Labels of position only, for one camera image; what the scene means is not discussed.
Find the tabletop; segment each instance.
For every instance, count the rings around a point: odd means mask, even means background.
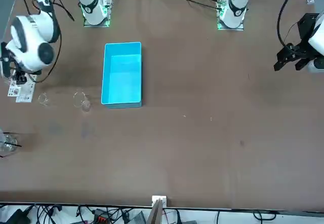
[[[322,210],[324,77],[274,72],[284,0],[250,0],[244,31],[217,30],[215,10],[185,0],[115,0],[109,28],[84,28],[78,1],[62,1],[75,21],[55,7],[62,50],[32,103],[0,85],[0,125],[23,145],[1,159],[2,201]],[[282,36],[312,11],[290,0]],[[16,0],[10,21],[25,14]],[[121,42],[142,43],[141,108],[100,102],[104,46]],[[73,106],[77,90],[90,112]]]

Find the robotic arm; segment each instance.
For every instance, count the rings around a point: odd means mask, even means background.
[[[300,43],[286,44],[278,53],[275,71],[282,69],[288,62],[297,61],[296,70],[308,66],[310,72],[324,72],[324,15],[305,14],[298,22]]]
[[[91,25],[100,24],[108,15],[104,12],[107,0],[79,0],[86,20]],[[51,0],[37,0],[38,15],[17,16],[10,27],[12,40],[1,43],[0,72],[12,77],[17,85],[25,84],[26,73],[40,74],[54,58],[50,43],[55,43],[60,27]]]
[[[17,84],[27,81],[25,72],[34,73],[49,66],[54,57],[49,43],[57,41],[60,27],[51,0],[37,0],[38,15],[17,16],[10,27],[12,40],[1,44],[1,71],[10,76],[10,63],[15,64],[13,78]]]
[[[249,0],[226,0],[226,8],[220,20],[229,28],[237,28],[244,20]]]

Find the floor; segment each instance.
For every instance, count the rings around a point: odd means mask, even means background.
[[[9,217],[17,210],[17,209],[25,210],[28,208],[25,206],[6,206],[0,209],[0,221],[4,222],[9,219]],[[82,223],[80,216],[76,217],[76,206],[63,206],[62,211],[55,211],[53,215],[53,220],[56,224],[67,224],[67,223]],[[89,212],[85,207],[81,208],[82,218],[84,221],[89,221],[91,223],[93,221],[93,214]],[[150,214],[150,209],[134,209],[129,212],[130,220],[134,218],[138,213],[143,211],[144,217],[147,220]],[[177,212],[174,209],[166,209],[165,210],[167,219],[165,215],[162,217],[161,224],[171,224],[177,222]],[[182,222],[185,221],[196,221],[196,223],[217,223],[217,211],[202,211],[202,210],[179,210],[180,218]],[[32,208],[28,217],[31,220],[31,223],[36,223],[37,220],[37,207]],[[272,218],[273,215],[263,214],[262,218]],[[45,215],[39,219],[40,222],[46,223],[49,222],[49,219],[44,220]],[[268,224],[283,224],[283,223],[295,223],[295,224],[320,224],[323,223],[322,217],[309,217],[309,216],[296,216],[296,215],[277,215],[276,218],[272,221],[267,221]],[[240,223],[250,223],[250,224],[259,224],[261,223],[259,220],[253,217],[251,213],[239,213],[239,212],[220,212],[218,217],[218,224],[240,224]],[[119,219],[116,224],[124,224],[122,219]]]

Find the metal bracket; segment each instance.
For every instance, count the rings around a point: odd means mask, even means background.
[[[314,0],[307,0],[307,4],[308,4],[308,5],[313,5],[314,3],[315,3]]]
[[[167,207],[167,197],[166,196],[161,196],[161,195],[152,195],[152,206],[154,206],[154,204],[158,200],[162,200],[163,208]]]

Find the blue plastic bin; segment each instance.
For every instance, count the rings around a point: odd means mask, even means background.
[[[108,108],[142,105],[141,43],[105,45],[101,103]]]

